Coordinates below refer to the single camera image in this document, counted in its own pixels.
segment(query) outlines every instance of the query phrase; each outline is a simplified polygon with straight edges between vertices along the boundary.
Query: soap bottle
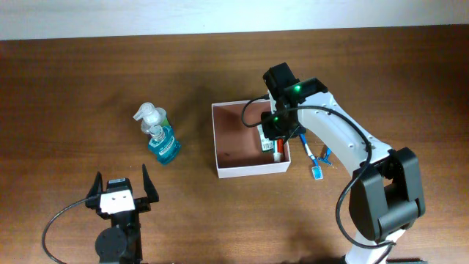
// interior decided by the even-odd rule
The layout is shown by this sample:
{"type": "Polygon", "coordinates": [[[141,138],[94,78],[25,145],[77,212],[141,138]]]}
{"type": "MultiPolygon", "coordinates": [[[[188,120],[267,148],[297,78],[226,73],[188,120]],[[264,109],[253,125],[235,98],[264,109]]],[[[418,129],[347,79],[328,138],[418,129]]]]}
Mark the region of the soap bottle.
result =
{"type": "Polygon", "coordinates": [[[155,108],[152,103],[144,103],[133,118],[137,121],[143,118],[141,130],[148,135],[148,149],[156,154],[158,161],[166,165],[176,158],[181,144],[174,138],[164,109],[155,108]]]}

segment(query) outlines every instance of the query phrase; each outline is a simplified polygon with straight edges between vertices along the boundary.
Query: white robotic arm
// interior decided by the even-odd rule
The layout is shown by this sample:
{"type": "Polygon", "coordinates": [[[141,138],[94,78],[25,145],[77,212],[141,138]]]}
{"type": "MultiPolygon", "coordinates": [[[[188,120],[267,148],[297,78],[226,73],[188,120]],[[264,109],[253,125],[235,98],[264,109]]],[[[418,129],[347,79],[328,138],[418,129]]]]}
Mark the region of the white robotic arm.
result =
{"type": "MultiPolygon", "coordinates": [[[[306,98],[306,101],[299,106],[323,106],[333,109],[350,121],[365,134],[366,138],[372,143],[372,159],[371,163],[383,160],[389,156],[391,146],[381,142],[364,130],[350,115],[348,115],[336,102],[330,92],[318,92],[306,98]]],[[[357,134],[349,124],[336,115],[327,111],[305,109],[298,110],[298,121],[300,124],[318,136],[344,164],[345,169],[352,176],[353,172],[360,168],[361,164],[366,160],[368,153],[366,152],[365,142],[357,134]]],[[[397,230],[391,233],[386,240],[396,242],[397,239],[404,234],[405,230],[397,230]]],[[[355,240],[365,245],[377,245],[374,241],[370,241],[357,232],[355,240]]],[[[379,249],[362,249],[353,246],[347,253],[344,261],[346,264],[373,264],[386,250],[385,247],[379,249]]],[[[380,264],[386,263],[387,256],[380,261],[380,264]]]]}
{"type": "MultiPolygon", "coordinates": [[[[318,92],[306,98],[299,106],[323,106],[333,109],[350,121],[365,134],[372,143],[372,159],[370,163],[382,160],[389,156],[391,146],[382,143],[373,135],[364,130],[352,117],[350,117],[334,100],[330,92],[318,92]]],[[[305,109],[298,110],[300,124],[318,136],[344,164],[345,169],[352,173],[360,168],[360,164],[366,160],[368,153],[365,150],[365,142],[349,124],[334,114],[322,110],[305,109]]]]}
{"type": "Polygon", "coordinates": [[[387,245],[425,212],[415,154],[406,147],[395,151],[376,139],[338,105],[324,84],[316,78],[300,82],[286,63],[270,68],[263,79],[274,113],[262,113],[261,122],[245,125],[262,124],[271,140],[287,141],[306,129],[318,136],[353,178],[336,209],[339,216],[340,201],[351,190],[349,211],[358,232],[353,240],[341,229],[354,244],[343,263],[385,264],[387,245]],[[392,184],[384,186],[383,177],[393,180],[392,184]]]}

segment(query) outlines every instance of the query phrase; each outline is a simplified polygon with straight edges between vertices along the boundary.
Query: open box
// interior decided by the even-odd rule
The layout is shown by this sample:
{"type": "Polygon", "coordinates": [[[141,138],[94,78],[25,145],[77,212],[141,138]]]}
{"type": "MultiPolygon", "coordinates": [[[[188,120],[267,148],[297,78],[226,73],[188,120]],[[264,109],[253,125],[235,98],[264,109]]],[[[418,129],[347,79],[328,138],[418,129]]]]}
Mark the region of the open box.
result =
{"type": "MultiPolygon", "coordinates": [[[[290,161],[288,142],[281,162],[273,162],[273,153],[262,152],[259,131],[241,122],[241,111],[248,101],[212,104],[213,140],[219,178],[286,172],[290,161]]],[[[261,113],[270,111],[269,100],[253,102],[245,112],[245,121],[258,122],[261,113]]]]}

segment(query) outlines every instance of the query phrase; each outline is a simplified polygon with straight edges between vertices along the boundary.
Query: wooden table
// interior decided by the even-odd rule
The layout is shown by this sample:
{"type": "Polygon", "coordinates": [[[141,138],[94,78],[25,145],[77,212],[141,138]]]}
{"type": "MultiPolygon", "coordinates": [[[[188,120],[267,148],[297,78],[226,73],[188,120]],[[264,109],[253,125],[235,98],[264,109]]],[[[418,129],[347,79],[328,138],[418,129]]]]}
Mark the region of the wooden table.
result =
{"type": "MultiPolygon", "coordinates": [[[[419,157],[426,215],[392,257],[469,258],[469,27],[105,37],[0,42],[1,246],[5,263],[50,263],[40,245],[55,212],[83,198],[96,171],[130,178],[145,163],[160,194],[141,215],[150,263],[281,263],[340,257],[350,248],[334,207],[350,176],[339,161],[311,179],[292,140],[287,173],[219,180],[210,104],[265,92],[262,74],[288,62],[316,76],[363,127],[419,157]],[[167,110],[182,152],[161,166],[132,119],[167,110]]],[[[322,142],[308,135],[312,151],[322,142]]],[[[345,227],[354,233],[347,212],[345,227]]],[[[109,226],[84,206],[48,233],[50,250],[96,263],[109,226]]]]}

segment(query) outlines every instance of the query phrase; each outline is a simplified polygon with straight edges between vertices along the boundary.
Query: blue toothbrush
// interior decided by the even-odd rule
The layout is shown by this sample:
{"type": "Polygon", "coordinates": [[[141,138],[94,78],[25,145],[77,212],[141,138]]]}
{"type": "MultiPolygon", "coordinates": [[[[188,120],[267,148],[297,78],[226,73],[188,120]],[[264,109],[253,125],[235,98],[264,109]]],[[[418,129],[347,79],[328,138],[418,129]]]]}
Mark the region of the blue toothbrush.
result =
{"type": "Polygon", "coordinates": [[[323,178],[322,176],[322,170],[320,165],[317,163],[316,158],[314,157],[313,153],[309,149],[308,142],[306,142],[306,137],[304,134],[300,134],[300,139],[301,142],[303,143],[303,146],[305,148],[306,154],[308,157],[313,161],[313,168],[311,169],[311,172],[313,173],[313,177],[315,180],[321,180],[323,178]]]}

